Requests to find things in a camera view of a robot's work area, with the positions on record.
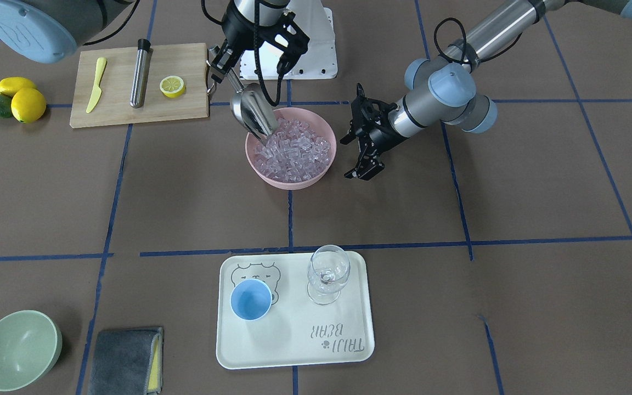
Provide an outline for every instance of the clear glass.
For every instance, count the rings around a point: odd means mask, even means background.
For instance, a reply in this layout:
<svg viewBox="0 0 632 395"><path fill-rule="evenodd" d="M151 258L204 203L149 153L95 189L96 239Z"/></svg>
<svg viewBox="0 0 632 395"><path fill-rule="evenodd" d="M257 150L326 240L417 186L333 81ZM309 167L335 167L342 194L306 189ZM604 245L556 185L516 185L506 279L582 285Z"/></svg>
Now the clear glass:
<svg viewBox="0 0 632 395"><path fill-rule="evenodd" d="M324 245L311 255L307 292L316 304L336 302L351 274L351 261L337 245Z"/></svg>

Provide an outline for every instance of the yellow knife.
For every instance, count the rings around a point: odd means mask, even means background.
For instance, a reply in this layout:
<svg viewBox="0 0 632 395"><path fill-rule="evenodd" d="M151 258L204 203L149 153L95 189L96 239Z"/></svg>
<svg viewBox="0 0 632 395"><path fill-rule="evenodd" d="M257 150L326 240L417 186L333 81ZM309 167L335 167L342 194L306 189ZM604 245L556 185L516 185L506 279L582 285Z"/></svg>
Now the yellow knife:
<svg viewBox="0 0 632 395"><path fill-rule="evenodd" d="M106 58L98 58L97 68L94 72L94 86L92 87L92 95L89 98L89 104L87 105L87 114L94 110L96 104L99 102L99 98L101 97L101 87L99 87L99 83L101 82L101 76L104 74L105 68Z"/></svg>

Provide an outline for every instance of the folded cloth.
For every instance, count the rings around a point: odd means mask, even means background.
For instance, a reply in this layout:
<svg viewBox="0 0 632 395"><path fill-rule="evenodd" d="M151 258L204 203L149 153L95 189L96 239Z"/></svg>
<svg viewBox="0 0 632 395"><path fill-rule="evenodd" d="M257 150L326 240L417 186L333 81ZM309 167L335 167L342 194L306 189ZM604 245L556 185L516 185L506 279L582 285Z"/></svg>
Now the folded cloth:
<svg viewBox="0 0 632 395"><path fill-rule="evenodd" d="M99 332L87 394L160 393L162 341L162 328Z"/></svg>

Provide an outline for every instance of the wooden cutting board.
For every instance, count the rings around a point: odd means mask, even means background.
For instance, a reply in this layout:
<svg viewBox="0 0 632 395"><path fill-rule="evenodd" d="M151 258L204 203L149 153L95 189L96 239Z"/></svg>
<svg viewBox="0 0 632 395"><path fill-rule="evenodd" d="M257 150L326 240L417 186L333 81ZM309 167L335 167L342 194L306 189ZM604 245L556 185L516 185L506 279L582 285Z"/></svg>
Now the wooden cutting board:
<svg viewBox="0 0 632 395"><path fill-rule="evenodd" d="M208 117L205 43L153 46L145 104L141 108L132 108L128 102L131 100L137 53L137 47L85 50L80 53L70 115L71 127ZM92 92L96 60L102 57L107 58L108 63L99 84L101 98L94 110L87 114L85 110ZM182 77L187 88L185 94L168 98L160 92L160 81L168 75Z"/></svg>

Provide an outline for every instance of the pink bowl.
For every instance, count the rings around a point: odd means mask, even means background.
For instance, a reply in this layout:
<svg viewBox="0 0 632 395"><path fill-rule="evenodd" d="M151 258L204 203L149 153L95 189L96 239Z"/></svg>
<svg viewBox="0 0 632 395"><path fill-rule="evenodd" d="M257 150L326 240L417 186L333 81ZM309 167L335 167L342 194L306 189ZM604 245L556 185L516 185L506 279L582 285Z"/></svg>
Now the pink bowl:
<svg viewBox="0 0 632 395"><path fill-rule="evenodd" d="M255 162L257 160L258 155L255 153L255 147L260 144L257 138L255 138L252 134L248 133L248 137L245 138L245 156L248 157L248 163L250 167L255 170L256 173L260 176L261 179L265 180L266 183L272 185L273 187L284 189L284 190L297 190L309 187L313 185L318 180L323 177L328 169L333 165L333 159L336 157L336 135L333 133L333 129L328 122L324 121L323 118L319 117L315 112L311 112L309 110L304 110L303 108L296 107L286 107L286 108L278 108L274 110L274 116L276 118L284 118L286 120L300 120L301 122L309 123L311 129L313 129L314 133L326 139L327 142L331 144L331 162L328 164L325 170L321 172L321 174L317 175L311 180L306 180L305 182L298 183L283 183L276 182L275 180L266 177L263 173L259 172L255 167Z"/></svg>

